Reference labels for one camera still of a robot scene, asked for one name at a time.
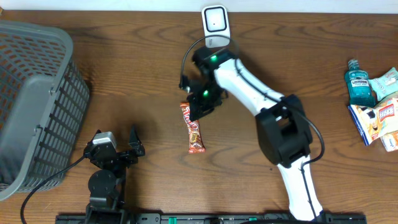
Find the orange chocolate bar wrapper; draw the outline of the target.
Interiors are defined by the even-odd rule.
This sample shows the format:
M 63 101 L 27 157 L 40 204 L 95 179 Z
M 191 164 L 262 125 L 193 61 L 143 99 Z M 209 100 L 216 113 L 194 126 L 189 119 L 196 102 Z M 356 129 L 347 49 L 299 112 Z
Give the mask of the orange chocolate bar wrapper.
M 188 129 L 188 141 L 189 141 L 189 154 L 203 153 L 206 151 L 203 144 L 200 132 L 200 124 L 198 120 L 190 120 L 190 105 L 188 102 L 181 102 L 180 108 L 182 110 L 184 121 Z

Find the teal mouthwash bottle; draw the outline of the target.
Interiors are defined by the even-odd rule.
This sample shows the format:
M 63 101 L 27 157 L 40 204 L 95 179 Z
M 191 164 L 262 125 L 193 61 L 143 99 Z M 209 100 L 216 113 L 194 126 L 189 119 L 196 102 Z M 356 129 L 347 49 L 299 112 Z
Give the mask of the teal mouthwash bottle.
M 372 89 L 369 84 L 369 75 L 360 69 L 356 59 L 348 61 L 348 71 L 344 75 L 349 92 L 349 103 L 351 105 L 373 107 L 376 100 L 373 97 Z

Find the yellow snack bag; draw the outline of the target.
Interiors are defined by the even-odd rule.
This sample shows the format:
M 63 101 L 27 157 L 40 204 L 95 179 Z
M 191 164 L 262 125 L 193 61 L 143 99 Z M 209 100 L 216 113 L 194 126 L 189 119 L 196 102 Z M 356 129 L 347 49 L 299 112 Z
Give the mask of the yellow snack bag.
M 387 95 L 373 108 L 349 105 L 348 110 L 365 146 L 397 132 L 397 92 Z

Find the teal wet wipes pack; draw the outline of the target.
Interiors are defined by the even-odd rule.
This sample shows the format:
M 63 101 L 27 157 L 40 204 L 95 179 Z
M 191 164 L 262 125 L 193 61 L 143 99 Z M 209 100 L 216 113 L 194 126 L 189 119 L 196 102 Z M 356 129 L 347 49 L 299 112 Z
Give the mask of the teal wet wipes pack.
M 387 73 L 379 78 L 369 80 L 369 84 L 376 93 L 378 101 L 397 91 L 397 70 L 392 67 Z

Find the orange tissue pack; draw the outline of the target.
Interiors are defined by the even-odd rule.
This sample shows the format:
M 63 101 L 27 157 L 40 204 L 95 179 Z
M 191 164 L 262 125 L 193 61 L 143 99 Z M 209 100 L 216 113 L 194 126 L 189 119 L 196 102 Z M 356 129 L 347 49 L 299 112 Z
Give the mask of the orange tissue pack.
M 385 134 L 381 137 L 381 141 L 387 152 L 398 150 L 398 131 Z

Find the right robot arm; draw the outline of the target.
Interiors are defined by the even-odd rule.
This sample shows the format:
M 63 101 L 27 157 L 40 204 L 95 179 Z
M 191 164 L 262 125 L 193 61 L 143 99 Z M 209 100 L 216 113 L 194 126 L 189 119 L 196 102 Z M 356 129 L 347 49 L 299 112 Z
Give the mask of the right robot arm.
M 259 81 L 228 49 L 194 51 L 192 62 L 202 84 L 190 81 L 190 120 L 196 121 L 222 103 L 222 94 L 235 96 L 254 116 L 259 147 L 282 175 L 289 210 L 300 221 L 319 221 L 323 208 L 317 199 L 310 165 L 311 132 L 315 125 L 306 117 L 301 101 L 284 96 Z

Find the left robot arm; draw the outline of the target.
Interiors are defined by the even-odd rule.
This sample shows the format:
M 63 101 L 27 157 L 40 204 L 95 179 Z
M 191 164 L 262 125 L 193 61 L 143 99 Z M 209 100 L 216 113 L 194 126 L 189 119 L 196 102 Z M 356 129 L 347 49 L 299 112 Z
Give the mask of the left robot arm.
M 83 151 L 85 158 L 99 168 L 89 179 L 90 201 L 86 206 L 85 224 L 134 223 L 134 215 L 123 209 L 127 169 L 145 155 L 144 146 L 133 126 L 129 150 L 118 152 L 112 132 L 97 130 Z

